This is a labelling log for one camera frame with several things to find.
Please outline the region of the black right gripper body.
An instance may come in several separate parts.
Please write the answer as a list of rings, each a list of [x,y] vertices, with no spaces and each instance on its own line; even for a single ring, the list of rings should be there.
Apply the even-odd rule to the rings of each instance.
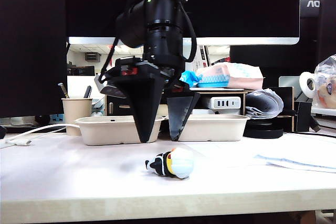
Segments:
[[[190,85],[181,81],[186,59],[164,65],[131,56],[118,59],[114,67],[115,95],[189,95]]]

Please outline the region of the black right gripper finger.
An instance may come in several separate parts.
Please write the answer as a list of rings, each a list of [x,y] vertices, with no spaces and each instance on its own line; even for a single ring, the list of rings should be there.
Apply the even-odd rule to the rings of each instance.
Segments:
[[[197,92],[182,92],[167,97],[170,137],[178,141],[186,122],[200,98]]]
[[[114,84],[129,100],[140,142],[148,142],[161,100],[163,78],[118,77]]]

